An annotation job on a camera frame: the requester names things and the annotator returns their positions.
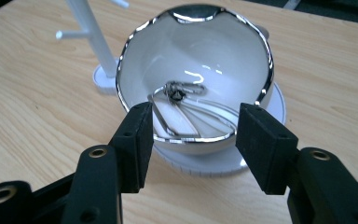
bowl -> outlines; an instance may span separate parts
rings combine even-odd
[[[207,154],[232,147],[241,103],[263,108],[273,91],[267,38],[224,7],[184,5],[139,26],[117,65],[126,111],[153,103],[158,148]]]

bowl rim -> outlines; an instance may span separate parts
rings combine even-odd
[[[186,13],[186,11],[183,9],[186,9],[187,7],[195,7],[196,10],[189,10],[189,12]],[[209,14],[205,14],[205,13],[198,14],[197,9],[200,9],[200,10],[207,9]],[[232,10],[227,9],[226,7],[220,7],[220,6],[216,6],[216,5],[210,5],[210,4],[185,4],[185,5],[181,5],[178,7],[172,7],[172,8],[162,11],[156,17],[152,18],[149,21],[146,21],[144,24],[137,27],[129,35],[129,37],[124,45],[124,48],[121,52],[121,55],[118,58],[117,76],[116,76],[117,96],[118,96],[118,99],[121,102],[122,106],[126,110],[126,112],[129,112],[131,108],[128,106],[128,104],[124,100],[124,96],[123,96],[123,93],[121,90],[122,88],[119,85],[119,81],[120,81],[121,71],[122,71],[121,64],[125,58],[125,54],[128,50],[128,46],[129,46],[130,42],[133,40],[133,38],[138,33],[142,32],[143,29],[154,25],[158,20],[161,19],[161,17],[166,16],[167,14],[170,15],[171,17],[173,17],[179,23],[196,23],[196,22],[210,21],[224,13],[227,13],[227,14],[233,16],[242,25],[253,29],[258,34],[258,36],[262,40],[262,43],[264,44],[264,49],[266,51],[267,60],[268,60],[268,76],[267,76],[266,82],[264,84],[264,87],[262,88],[262,90],[260,91],[260,93],[258,94],[258,96],[254,102],[255,105],[261,106],[261,102],[263,101],[263,99],[265,99],[265,96],[268,95],[268,92],[270,91],[270,89],[273,88],[272,83],[273,83],[273,79],[274,79],[274,62],[273,62],[272,53],[271,53],[267,38],[260,31],[260,29],[257,28],[256,25],[252,24],[250,21],[248,21],[242,15],[240,15]],[[226,134],[224,136],[219,136],[219,137],[165,138],[165,137],[161,137],[161,136],[158,136],[157,134],[153,133],[153,138],[154,138],[154,140],[156,140],[160,143],[183,145],[183,144],[217,143],[217,142],[224,141],[228,138],[231,138],[231,137],[235,136],[236,134],[237,134],[237,132],[229,133],[229,134]]]

white plate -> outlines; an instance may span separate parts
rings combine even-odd
[[[285,123],[286,106],[276,82],[266,110],[280,123]],[[188,155],[156,145],[154,145],[154,149],[172,167],[190,175],[231,175],[248,167],[235,146],[206,155]]]

light wood surface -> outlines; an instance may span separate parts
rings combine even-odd
[[[115,56],[129,34],[190,0],[107,0],[91,8]],[[358,180],[358,23],[244,1],[198,1],[233,9],[269,30],[286,126],[299,148],[336,154]],[[0,182],[33,190],[71,174],[80,153],[106,144],[125,117],[101,95],[88,42],[55,39],[77,23],[63,0],[16,0],[0,8]],[[206,178],[183,174],[153,153],[145,188],[123,195],[125,223],[290,223],[285,196],[267,196],[246,170]]]

wood grain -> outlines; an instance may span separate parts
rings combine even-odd
[[[131,0],[123,10],[89,1],[118,56],[128,35],[181,1]],[[270,32],[286,126],[299,147],[335,153],[358,180],[358,23],[245,1],[230,8]],[[92,83],[98,64],[86,40],[55,39],[77,29],[64,1],[17,0],[0,8],[0,182],[40,189],[71,174],[79,154],[106,144],[125,116],[116,96]],[[285,196],[266,196],[249,171],[199,178],[153,153],[145,189],[123,195],[126,223],[289,223]]]

